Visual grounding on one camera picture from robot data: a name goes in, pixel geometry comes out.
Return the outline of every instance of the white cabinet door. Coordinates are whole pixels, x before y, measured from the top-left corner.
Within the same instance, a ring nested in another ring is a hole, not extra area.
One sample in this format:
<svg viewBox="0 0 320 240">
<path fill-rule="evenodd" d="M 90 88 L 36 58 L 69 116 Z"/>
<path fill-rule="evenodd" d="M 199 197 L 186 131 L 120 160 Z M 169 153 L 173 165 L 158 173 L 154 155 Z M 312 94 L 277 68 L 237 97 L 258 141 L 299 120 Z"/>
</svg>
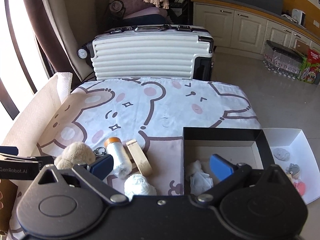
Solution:
<svg viewBox="0 0 320 240">
<path fill-rule="evenodd" d="M 297 33 L 295 31 L 292 31 L 292 35 L 291 35 L 291 41 L 290 41 L 290 45 L 289 47 L 291 48 L 296 48 L 297 45 L 297 41 L 301 41 L 305 44 L 307 44 L 308 46 L 311 45 L 311 40 L 309 38 L 307 38 L 306 36 L 303 36 L 300 33 Z"/>
<path fill-rule="evenodd" d="M 311 41 L 310 49 L 313 49 L 320 53 L 320 45 L 318 43 L 315 43 L 314 41 Z"/>
<path fill-rule="evenodd" d="M 267 19 L 235 11 L 231 47 L 260 54 L 266 26 Z"/>
<path fill-rule="evenodd" d="M 272 21 L 267 22 L 266 34 L 264 35 L 261 54 L 263 54 L 266 41 L 273 41 L 285 47 L 289 47 L 292 30 Z"/>
<path fill-rule="evenodd" d="M 215 46 L 230 47 L 234 13 L 223 7 L 196 4 L 194 25 L 208 30 Z"/>
</svg>

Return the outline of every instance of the countertop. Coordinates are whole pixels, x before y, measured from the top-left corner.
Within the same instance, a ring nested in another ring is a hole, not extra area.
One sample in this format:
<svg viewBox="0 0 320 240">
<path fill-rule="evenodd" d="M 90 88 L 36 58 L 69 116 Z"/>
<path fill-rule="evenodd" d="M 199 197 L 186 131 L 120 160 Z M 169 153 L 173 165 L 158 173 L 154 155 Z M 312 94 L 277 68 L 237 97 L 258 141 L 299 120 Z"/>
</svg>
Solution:
<svg viewBox="0 0 320 240">
<path fill-rule="evenodd" d="M 302 27 L 301 25 L 298 25 L 297 23 L 294 23 L 281 15 L 275 14 L 273 12 L 269 12 L 265 9 L 262 9 L 262 8 L 259 8 L 256 6 L 246 4 L 243 2 L 234 1 L 234 0 L 191 0 L 191 1 L 192 2 L 200 2 L 200 3 L 211 3 L 211 4 L 221 5 L 221 6 L 228 6 L 228 7 L 232 7 L 232 8 L 255 13 L 255 14 L 258 14 L 262 17 L 268 18 L 272 21 L 276 21 L 281 24 L 284 24 L 284 25 L 288 26 L 289 28 L 307 36 L 308 38 L 310 38 L 314 42 L 320 44 L 320 38 L 318 36 L 316 36 L 315 34 L 313 34 L 311 31 Z"/>
</svg>

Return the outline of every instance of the white suitcase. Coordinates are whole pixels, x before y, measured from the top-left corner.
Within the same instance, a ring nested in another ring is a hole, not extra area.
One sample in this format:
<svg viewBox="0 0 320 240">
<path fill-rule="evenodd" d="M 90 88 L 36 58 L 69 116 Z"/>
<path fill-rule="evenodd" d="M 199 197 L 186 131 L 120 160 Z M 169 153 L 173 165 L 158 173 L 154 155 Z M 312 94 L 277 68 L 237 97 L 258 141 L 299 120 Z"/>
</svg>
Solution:
<svg viewBox="0 0 320 240">
<path fill-rule="evenodd" d="M 201 27 L 116 28 L 86 47 L 97 80 L 148 76 L 208 81 L 211 77 L 213 38 Z"/>
</svg>

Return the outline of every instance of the window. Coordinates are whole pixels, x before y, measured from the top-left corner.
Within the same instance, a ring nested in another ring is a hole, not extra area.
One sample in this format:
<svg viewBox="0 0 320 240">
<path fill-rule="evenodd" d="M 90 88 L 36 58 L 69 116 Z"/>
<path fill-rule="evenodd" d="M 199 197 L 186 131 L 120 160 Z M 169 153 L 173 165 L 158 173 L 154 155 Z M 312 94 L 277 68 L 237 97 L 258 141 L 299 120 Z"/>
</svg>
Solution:
<svg viewBox="0 0 320 240">
<path fill-rule="evenodd" d="M 23 0 L 0 0 L 0 143 L 48 80 Z"/>
</svg>

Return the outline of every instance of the keyring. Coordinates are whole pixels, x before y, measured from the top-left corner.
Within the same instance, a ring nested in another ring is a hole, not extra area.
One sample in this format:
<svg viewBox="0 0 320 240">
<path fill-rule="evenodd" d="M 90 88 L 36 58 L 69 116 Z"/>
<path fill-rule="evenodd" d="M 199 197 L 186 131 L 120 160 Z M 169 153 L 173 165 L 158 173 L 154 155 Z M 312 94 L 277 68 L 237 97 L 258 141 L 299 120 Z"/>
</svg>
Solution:
<svg viewBox="0 0 320 240">
<path fill-rule="evenodd" d="M 107 154 L 105 147 L 98 147 L 93 152 L 97 157 Z"/>
</svg>

